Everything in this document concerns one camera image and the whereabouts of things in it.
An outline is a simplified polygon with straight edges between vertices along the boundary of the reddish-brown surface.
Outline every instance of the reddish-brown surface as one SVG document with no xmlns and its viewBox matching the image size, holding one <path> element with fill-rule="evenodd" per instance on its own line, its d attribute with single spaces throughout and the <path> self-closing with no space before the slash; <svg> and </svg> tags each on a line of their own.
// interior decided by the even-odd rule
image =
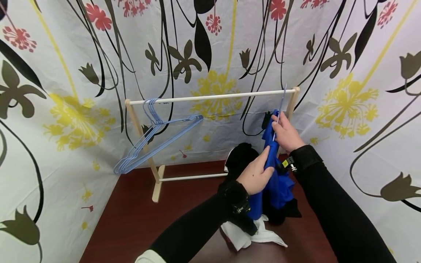
<svg viewBox="0 0 421 263">
<path fill-rule="evenodd" d="M 223 167 L 222 161 L 174 165 L 166 168 L 165 177 L 221 173 Z M 222 181 L 208 178 L 165 182 L 159 203 L 155 204 L 155 181 L 150 169 L 120 176 L 80 263 L 133 263 L 167 226 L 216 193 Z M 191 262 L 337 262 L 299 184 L 293 193 L 303 218 L 287 218 L 281 226 L 268 226 L 288 248 L 253 243 L 235 252 L 217 231 Z"/>
</svg>

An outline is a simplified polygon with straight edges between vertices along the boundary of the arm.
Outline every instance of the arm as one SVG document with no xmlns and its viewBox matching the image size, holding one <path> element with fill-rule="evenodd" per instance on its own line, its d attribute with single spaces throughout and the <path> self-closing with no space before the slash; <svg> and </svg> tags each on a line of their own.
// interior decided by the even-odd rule
<svg viewBox="0 0 421 263">
<path fill-rule="evenodd" d="M 166 263 L 189 262 L 229 216 L 224 193 L 217 193 L 172 223 L 150 249 Z"/>
<path fill-rule="evenodd" d="M 291 152 L 294 160 L 300 156 Z M 396 262 L 380 234 L 322 162 L 296 176 L 338 262 Z"/>
<path fill-rule="evenodd" d="M 266 186 L 274 172 L 273 167 L 264 170 L 268 154 L 269 147 L 244 169 L 237 182 L 177 219 L 153 242 L 148 251 L 154 251 L 155 258 L 158 254 L 166 263 L 189 262 L 229 219 L 234 210 L 233 205 L 246 201 L 248 195 L 256 194 Z"/>
</svg>

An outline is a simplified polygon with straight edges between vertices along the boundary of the red flower print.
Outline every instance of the red flower print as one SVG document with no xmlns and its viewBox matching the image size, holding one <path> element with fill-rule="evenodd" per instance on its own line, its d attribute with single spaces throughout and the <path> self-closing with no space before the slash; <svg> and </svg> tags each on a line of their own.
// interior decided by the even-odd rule
<svg viewBox="0 0 421 263">
<path fill-rule="evenodd" d="M 307 5 L 311 2 L 312 0 L 303 0 L 303 3 L 301 4 L 300 8 L 307 8 Z"/>
<path fill-rule="evenodd" d="M 31 36 L 23 28 L 4 27 L 3 34 L 6 41 L 10 41 L 14 47 L 21 50 L 28 49 L 29 52 L 34 52 L 34 48 L 37 47 L 37 42 L 30 40 Z"/>
<path fill-rule="evenodd" d="M 387 2 L 378 17 L 377 25 L 380 26 L 380 28 L 383 28 L 384 25 L 389 23 L 389 21 L 392 19 L 392 13 L 395 12 L 396 7 L 397 3 L 395 3 L 395 0 L 393 0 L 393 3 L 392 1 Z"/>
<path fill-rule="evenodd" d="M 97 5 L 91 5 L 89 3 L 86 4 L 86 11 L 89 16 L 89 20 L 93 23 L 95 22 L 95 26 L 97 29 L 105 31 L 105 29 L 111 29 L 111 19 L 107 17 L 104 10 L 99 9 Z"/>
<path fill-rule="evenodd" d="M 329 0 L 303 0 L 303 3 L 301 4 L 300 8 L 307 8 L 307 5 L 312 2 L 312 9 L 316 8 L 317 6 L 320 6 L 322 8 L 325 6 L 325 3 L 329 2 Z"/>
<path fill-rule="evenodd" d="M 124 3 L 123 10 L 124 10 L 124 17 L 128 17 L 129 16 L 129 10 L 130 10 L 130 4 L 129 4 L 128 1 L 126 1 Z"/>
<path fill-rule="evenodd" d="M 145 10 L 147 7 L 141 2 L 139 1 L 139 13 L 140 15 L 143 15 L 143 10 Z"/>
<path fill-rule="evenodd" d="M 285 8 L 285 1 L 272 0 L 269 11 L 272 12 L 270 17 L 273 20 L 283 19 L 284 15 L 287 13 L 287 9 Z"/>
<path fill-rule="evenodd" d="M 219 24 L 221 23 L 221 18 L 219 16 L 215 16 L 215 14 L 210 14 L 206 19 L 206 26 L 208 30 L 217 36 L 219 32 L 221 32 L 222 26 Z"/>
<path fill-rule="evenodd" d="M 179 150 L 183 154 L 183 158 L 187 158 L 187 155 L 185 155 L 181 150 Z"/>
<path fill-rule="evenodd" d="M 81 209 L 83 209 L 83 208 L 89 208 L 89 211 L 90 211 L 90 212 L 92 212 L 92 211 L 93 211 L 93 205 L 88 206 L 88 207 L 81 207 Z"/>
<path fill-rule="evenodd" d="M 124 2 L 123 11 L 124 11 L 124 17 L 128 17 L 129 13 L 134 17 L 137 14 L 143 15 L 143 11 L 147 9 L 146 5 L 151 4 L 151 0 L 144 0 L 143 3 L 142 0 L 118 0 L 117 6 L 120 7 L 120 2 Z"/>
</svg>

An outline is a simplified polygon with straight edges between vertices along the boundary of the clothes rack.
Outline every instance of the clothes rack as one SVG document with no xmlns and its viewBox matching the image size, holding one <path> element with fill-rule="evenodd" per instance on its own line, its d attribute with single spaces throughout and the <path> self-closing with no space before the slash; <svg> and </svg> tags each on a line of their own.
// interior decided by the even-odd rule
<svg viewBox="0 0 421 263">
<path fill-rule="evenodd" d="M 233 93 L 233 94 L 221 94 L 221 95 L 210 95 L 210 96 L 196 96 L 196 97 L 184 97 L 184 98 L 160 98 L 157 99 L 155 103 L 170 103 L 170 102 L 180 102 L 180 101 L 203 101 L 211 99 L 221 99 L 221 98 L 239 98 L 239 97 L 254 97 L 254 96 L 268 96 L 268 95 L 277 95 L 283 94 L 284 90 L 274 90 L 274 91 L 259 91 L 259 92 L 248 92 L 248 93 Z M 294 111 L 295 104 L 297 102 L 300 88 L 294 87 L 293 89 L 286 90 L 286 94 L 291 94 L 290 100 L 288 102 L 286 117 L 291 120 L 292 113 Z M 133 122 L 133 125 L 136 130 L 136 134 L 141 138 L 143 136 L 143 130 L 139 118 L 134 111 L 133 105 L 144 104 L 145 101 L 131 101 L 126 99 L 125 105 L 129 113 L 129 116 Z M 143 147 L 143 152 L 146 154 L 149 152 L 148 145 Z M 218 173 L 212 175 L 195 175 L 195 176 L 184 176 L 184 177 L 174 177 L 174 178 L 164 178 L 165 165 L 161 165 L 158 169 L 155 165 L 153 158 L 148 159 L 148 164 L 152 170 L 152 173 L 155 178 L 154 192 L 152 194 L 152 201 L 158 203 L 159 196 L 161 193 L 161 187 L 163 182 L 167 181 L 179 181 L 179 180 L 191 180 L 191 179 L 200 179 L 200 178 L 210 178 L 210 177 L 219 177 L 226 176 L 227 173 Z"/>
</svg>

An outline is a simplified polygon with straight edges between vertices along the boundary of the white curtain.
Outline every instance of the white curtain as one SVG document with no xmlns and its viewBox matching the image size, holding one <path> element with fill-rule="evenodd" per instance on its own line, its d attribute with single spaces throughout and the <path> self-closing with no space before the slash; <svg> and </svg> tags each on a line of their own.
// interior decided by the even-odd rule
<svg viewBox="0 0 421 263">
<path fill-rule="evenodd" d="M 79 261 L 117 182 L 113 168 L 138 140 L 125 99 L 294 86 L 303 139 L 396 260 L 421 260 L 418 0 L 0 3 L 4 262 Z M 261 150 L 262 120 L 280 98 L 157 105 L 163 120 L 205 119 L 156 164 L 224 159 L 244 141 Z M 149 146 L 187 125 L 165 127 Z"/>
</svg>

